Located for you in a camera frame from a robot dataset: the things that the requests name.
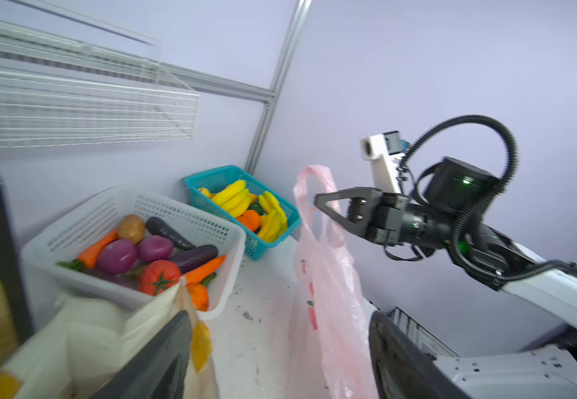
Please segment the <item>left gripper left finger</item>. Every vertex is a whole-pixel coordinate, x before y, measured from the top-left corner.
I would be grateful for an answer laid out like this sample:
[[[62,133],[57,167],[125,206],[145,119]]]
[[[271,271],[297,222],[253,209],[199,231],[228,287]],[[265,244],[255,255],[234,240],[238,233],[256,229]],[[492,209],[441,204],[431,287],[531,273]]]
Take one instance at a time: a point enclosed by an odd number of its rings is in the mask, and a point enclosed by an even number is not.
[[[180,311],[93,397],[182,398],[191,339],[189,313]]]

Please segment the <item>pink plastic grocery bag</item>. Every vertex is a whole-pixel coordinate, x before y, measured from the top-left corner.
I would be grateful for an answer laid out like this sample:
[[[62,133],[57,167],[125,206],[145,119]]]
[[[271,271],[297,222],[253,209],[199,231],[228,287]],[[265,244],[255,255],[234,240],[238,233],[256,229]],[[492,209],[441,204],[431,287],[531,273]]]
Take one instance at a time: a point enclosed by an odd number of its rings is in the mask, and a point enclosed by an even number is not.
[[[314,205],[311,177],[327,194],[338,188],[326,166],[306,167],[293,188],[302,221],[295,273],[318,336],[323,376],[333,398],[376,398],[361,281],[345,229]]]

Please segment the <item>white canvas tote bag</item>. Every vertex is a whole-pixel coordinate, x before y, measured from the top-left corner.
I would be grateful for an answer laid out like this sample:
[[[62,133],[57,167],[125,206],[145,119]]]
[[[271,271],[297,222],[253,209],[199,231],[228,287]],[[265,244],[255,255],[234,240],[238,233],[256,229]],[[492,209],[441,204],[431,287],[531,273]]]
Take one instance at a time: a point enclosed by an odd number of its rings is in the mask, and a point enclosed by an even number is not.
[[[86,398],[120,372],[180,311],[192,327],[186,398],[217,398],[210,331],[180,284],[133,314],[65,296],[57,315],[0,366],[0,398]]]

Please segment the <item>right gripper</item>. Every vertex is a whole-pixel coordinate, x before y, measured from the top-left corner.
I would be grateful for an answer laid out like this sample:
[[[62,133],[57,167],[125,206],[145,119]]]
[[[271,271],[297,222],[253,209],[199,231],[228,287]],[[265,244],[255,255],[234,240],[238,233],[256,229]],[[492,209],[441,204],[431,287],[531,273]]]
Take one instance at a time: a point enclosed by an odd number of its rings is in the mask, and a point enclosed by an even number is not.
[[[351,232],[380,246],[412,244],[443,249],[451,240],[451,218],[408,197],[355,187],[317,194],[315,206],[337,222],[352,223]]]

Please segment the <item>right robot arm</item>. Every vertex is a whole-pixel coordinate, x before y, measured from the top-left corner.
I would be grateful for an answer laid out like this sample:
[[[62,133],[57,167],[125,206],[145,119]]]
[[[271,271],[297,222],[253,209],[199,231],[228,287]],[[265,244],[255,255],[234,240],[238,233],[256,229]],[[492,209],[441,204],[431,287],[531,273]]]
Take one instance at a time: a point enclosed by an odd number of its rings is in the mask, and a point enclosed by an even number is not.
[[[420,190],[410,160],[429,139],[461,125],[484,126],[499,135],[503,172],[494,176],[445,157],[424,171],[429,183]],[[444,250],[477,282],[534,304],[577,330],[577,264],[541,259],[483,221],[519,166],[516,140],[504,124],[489,116],[458,116],[411,145],[391,131],[368,137],[363,156],[373,165],[373,187],[315,197],[315,206],[336,226],[385,251],[409,245],[416,262]],[[406,181],[415,185],[410,191],[404,189]],[[433,356],[381,312],[371,316],[368,340],[381,398],[577,398],[577,342],[489,357]]]

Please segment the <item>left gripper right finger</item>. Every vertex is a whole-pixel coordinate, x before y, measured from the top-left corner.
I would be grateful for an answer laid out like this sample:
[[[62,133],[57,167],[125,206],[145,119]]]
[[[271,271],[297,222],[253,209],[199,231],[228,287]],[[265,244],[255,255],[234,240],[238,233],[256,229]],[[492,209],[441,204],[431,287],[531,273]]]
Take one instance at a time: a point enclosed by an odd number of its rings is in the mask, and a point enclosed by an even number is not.
[[[386,314],[371,315],[368,342],[379,397],[467,397]]]

